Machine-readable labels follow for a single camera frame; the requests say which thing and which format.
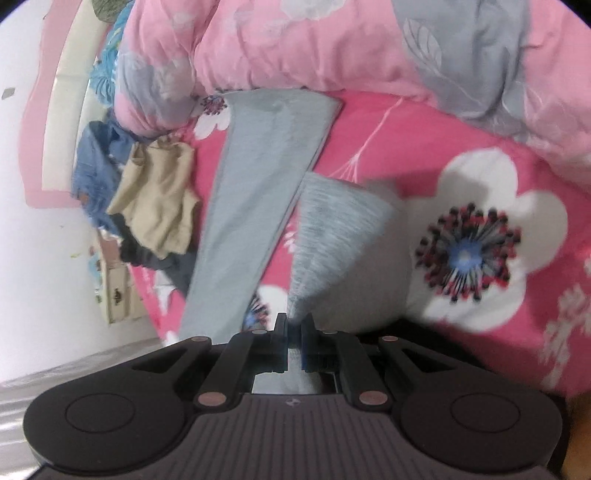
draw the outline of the flower stamen print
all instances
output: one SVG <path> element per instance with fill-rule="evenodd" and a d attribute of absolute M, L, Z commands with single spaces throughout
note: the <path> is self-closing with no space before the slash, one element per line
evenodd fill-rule
<path fill-rule="evenodd" d="M 480 301 L 491 284 L 506 288 L 511 280 L 507 259 L 517 256 L 521 228 L 508 223 L 507 214 L 494 207 L 487 215 L 473 202 L 452 207 L 429 226 L 431 239 L 421 238 L 416 267 L 427 270 L 425 282 L 451 303 Z"/>
<path fill-rule="evenodd" d="M 221 95 L 211 95 L 201 100 L 203 113 L 197 118 L 193 133 L 195 138 L 203 140 L 214 130 L 226 130 L 230 125 L 230 107 Z"/>

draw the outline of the white flower print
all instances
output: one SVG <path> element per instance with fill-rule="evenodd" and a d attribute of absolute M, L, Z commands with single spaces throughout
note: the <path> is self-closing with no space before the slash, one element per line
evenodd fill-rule
<path fill-rule="evenodd" d="M 226 130 L 230 125 L 230 106 L 220 95 L 212 95 L 201 101 L 203 113 L 197 118 L 193 133 L 195 138 L 203 140 L 215 129 Z"/>
<path fill-rule="evenodd" d="M 164 100 L 177 101 L 190 97 L 195 86 L 191 60 L 188 57 L 172 59 L 155 69 L 154 84 Z"/>
<path fill-rule="evenodd" d="M 287 292 L 276 285 L 260 285 L 256 293 L 268 308 L 267 330 L 273 330 L 277 314 L 287 312 Z"/>
<path fill-rule="evenodd" d="M 291 20 L 320 20 L 345 6 L 346 0 L 281 0 L 281 10 Z"/>
<path fill-rule="evenodd" d="M 423 262 L 411 276 L 408 314 L 486 332 L 517 312 L 527 275 L 552 262 L 568 228 L 556 195 L 517 196 L 517 184 L 500 149 L 474 150 L 447 165 L 435 197 L 407 200 L 410 253 Z"/>
<path fill-rule="evenodd" d="M 568 288 L 558 298 L 558 318 L 546 324 L 544 346 L 538 355 L 543 364 L 553 362 L 542 380 L 544 388 L 556 388 L 570 359 L 569 339 L 574 332 L 591 336 L 591 298 L 580 284 Z"/>
<path fill-rule="evenodd" d="M 297 229 L 299 227 L 298 220 L 292 219 L 285 227 L 285 233 L 283 234 L 283 248 L 287 248 L 287 251 L 293 255 L 296 253 L 297 244 L 296 236 Z"/>
<path fill-rule="evenodd" d="M 195 15 L 188 12 L 177 12 L 170 18 L 170 26 L 175 31 L 193 28 Z"/>

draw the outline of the floral pattern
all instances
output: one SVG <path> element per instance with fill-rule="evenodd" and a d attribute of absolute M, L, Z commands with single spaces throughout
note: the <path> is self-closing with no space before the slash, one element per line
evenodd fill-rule
<path fill-rule="evenodd" d="M 230 107 L 221 95 L 212 95 L 201 101 L 203 113 L 197 119 L 193 133 L 195 138 L 203 140 L 214 130 L 226 130 L 230 125 Z"/>
<path fill-rule="evenodd" d="M 550 390 L 556 388 L 569 363 L 572 334 L 591 336 L 591 297 L 580 284 L 565 290 L 557 304 L 558 316 L 546 324 L 544 346 L 539 354 L 541 363 L 552 365 L 552 370 L 542 380 L 544 388 Z"/>
<path fill-rule="evenodd" d="M 407 201 L 410 253 L 422 261 L 411 276 L 409 315 L 428 323 L 446 320 L 468 332 L 486 332 L 517 312 L 528 274 L 552 262 L 568 225 L 566 208 L 556 195 L 530 190 L 517 196 L 517 185 L 515 165 L 503 151 L 474 150 L 447 165 L 435 197 Z M 440 216 L 445 210 L 450 213 Z M 510 226 L 509 219 L 521 228 Z M 431 228 L 437 239 L 434 252 L 433 240 L 430 244 L 424 238 L 433 220 L 438 223 Z M 439 270 L 433 271 L 437 263 L 429 252 L 443 256 Z"/>
<path fill-rule="evenodd" d="M 281 10 L 291 20 L 320 20 L 345 6 L 346 0 L 281 0 Z"/>
<path fill-rule="evenodd" d="M 516 257 L 521 228 L 509 228 L 505 212 L 492 207 L 485 215 L 474 203 L 452 207 L 429 226 L 431 240 L 421 238 L 415 250 L 417 267 L 427 270 L 425 281 L 436 294 L 475 302 L 491 285 L 507 288 L 508 260 Z"/>

